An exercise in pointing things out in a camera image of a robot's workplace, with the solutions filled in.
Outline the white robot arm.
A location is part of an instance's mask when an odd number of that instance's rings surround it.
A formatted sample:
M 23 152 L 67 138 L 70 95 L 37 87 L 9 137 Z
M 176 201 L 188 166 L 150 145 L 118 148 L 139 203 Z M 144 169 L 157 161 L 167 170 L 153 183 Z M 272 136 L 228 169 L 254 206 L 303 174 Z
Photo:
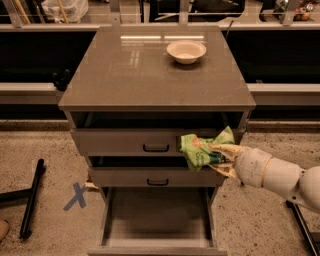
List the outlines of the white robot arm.
M 258 148 L 219 144 L 212 149 L 228 160 L 213 165 L 214 169 L 226 169 L 245 185 L 264 188 L 289 202 L 320 212 L 319 166 L 303 169 Z

